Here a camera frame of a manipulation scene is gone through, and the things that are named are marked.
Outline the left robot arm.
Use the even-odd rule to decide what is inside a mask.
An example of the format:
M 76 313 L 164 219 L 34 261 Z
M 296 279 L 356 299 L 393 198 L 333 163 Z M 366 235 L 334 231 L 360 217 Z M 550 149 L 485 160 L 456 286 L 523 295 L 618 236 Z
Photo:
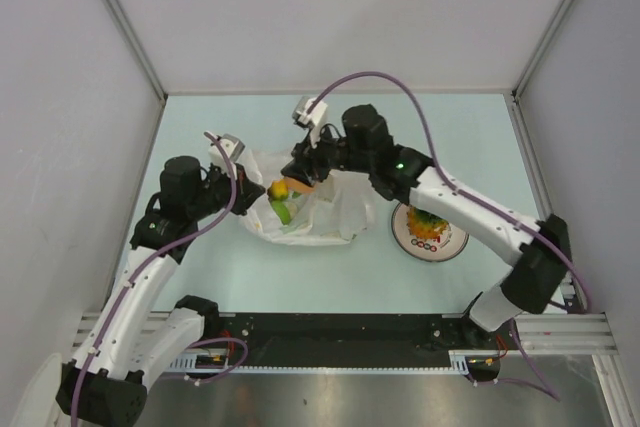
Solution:
M 141 333 L 160 292 L 203 234 L 199 222 L 210 215 L 244 215 L 265 192 L 240 164 L 203 168 L 191 156 L 166 161 L 112 295 L 62 367 L 56 401 L 73 425 L 134 425 L 170 364 L 191 345 L 207 347 L 219 339 L 217 304 L 193 295 L 179 300 L 147 339 Z

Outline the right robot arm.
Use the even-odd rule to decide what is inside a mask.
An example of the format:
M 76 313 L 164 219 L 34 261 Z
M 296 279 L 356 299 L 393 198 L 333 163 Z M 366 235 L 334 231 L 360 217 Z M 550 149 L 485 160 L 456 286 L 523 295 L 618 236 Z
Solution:
M 515 212 L 453 180 L 435 158 L 393 140 L 386 120 L 371 105 L 347 109 L 344 133 L 335 136 L 327 105 L 303 99 L 292 118 L 306 132 L 292 149 L 282 175 L 312 188 L 332 171 L 364 174 L 381 197 L 438 216 L 482 242 L 510 266 L 509 273 L 482 292 L 461 323 L 473 348 L 493 341 L 498 328 L 526 312 L 542 313 L 568 271 L 568 229 L 555 215 L 544 221 Z

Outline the white plastic bag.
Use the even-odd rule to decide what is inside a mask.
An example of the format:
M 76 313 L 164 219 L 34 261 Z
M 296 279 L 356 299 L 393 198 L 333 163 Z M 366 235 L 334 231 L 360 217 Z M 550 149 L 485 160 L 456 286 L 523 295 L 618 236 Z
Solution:
M 274 244 L 319 247 L 350 243 L 375 222 L 374 192 L 363 174 L 332 171 L 308 195 L 289 191 L 284 200 L 292 214 L 283 225 L 270 206 L 271 183 L 284 180 L 281 169 L 290 156 L 285 152 L 245 151 L 240 157 L 249 178 L 266 188 L 239 218 L 241 225 L 255 236 Z

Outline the orange pink fake peach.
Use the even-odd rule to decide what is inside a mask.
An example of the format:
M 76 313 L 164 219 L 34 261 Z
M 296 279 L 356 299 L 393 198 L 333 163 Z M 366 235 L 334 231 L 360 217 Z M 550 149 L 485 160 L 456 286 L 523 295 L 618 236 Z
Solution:
M 289 191 L 302 195 L 311 194 L 315 190 L 314 186 L 306 185 L 305 183 L 291 177 L 285 177 L 284 182 Z

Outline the yellow fake mango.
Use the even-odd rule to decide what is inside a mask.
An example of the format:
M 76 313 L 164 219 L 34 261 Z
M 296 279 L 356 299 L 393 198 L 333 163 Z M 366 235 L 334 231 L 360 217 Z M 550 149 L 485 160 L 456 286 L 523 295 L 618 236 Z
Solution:
M 284 201 L 289 198 L 289 188 L 284 180 L 272 182 L 267 193 L 272 201 Z

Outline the orange fake pineapple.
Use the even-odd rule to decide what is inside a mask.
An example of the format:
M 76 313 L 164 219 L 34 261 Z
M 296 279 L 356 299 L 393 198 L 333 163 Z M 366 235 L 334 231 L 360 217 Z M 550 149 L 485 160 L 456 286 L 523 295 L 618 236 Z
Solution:
M 437 240 L 449 223 L 428 211 L 411 206 L 407 212 L 407 227 L 411 235 L 423 240 Z

